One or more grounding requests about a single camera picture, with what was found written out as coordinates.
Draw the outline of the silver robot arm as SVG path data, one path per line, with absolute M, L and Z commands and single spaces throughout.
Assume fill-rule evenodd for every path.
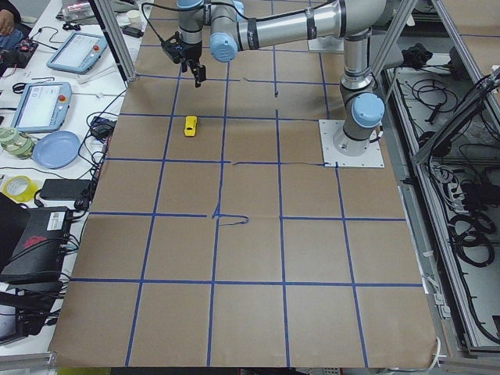
M 346 119 L 334 134 L 334 146 L 343 155 L 363 155 L 375 128 L 381 125 L 385 112 L 383 100 L 373 93 L 375 79 L 370 65 L 370 38 L 382 46 L 385 33 L 365 29 L 344 37 L 344 72 L 341 76 L 341 97 Z
M 344 42 L 341 85 L 360 91 L 372 82 L 371 28 L 385 7 L 384 1 L 329 1 L 290 13 L 250 18 L 239 14 L 235 1 L 179 1 L 179 30 L 162 43 L 162 48 L 183 71 L 192 72 L 199 86 L 205 80 L 205 67 L 200 63 L 205 26 L 210 28 L 212 57 L 222 63 L 235 59 L 240 51 L 334 36 Z

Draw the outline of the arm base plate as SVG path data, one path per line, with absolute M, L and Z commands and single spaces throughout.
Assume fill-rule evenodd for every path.
M 344 120 L 319 120 L 323 164 L 341 168 L 384 168 L 377 132 L 364 141 L 354 141 L 344 133 Z
M 344 53 L 344 39 L 336 38 L 332 35 L 318 37 L 308 40 L 308 49 L 310 52 L 342 55 Z

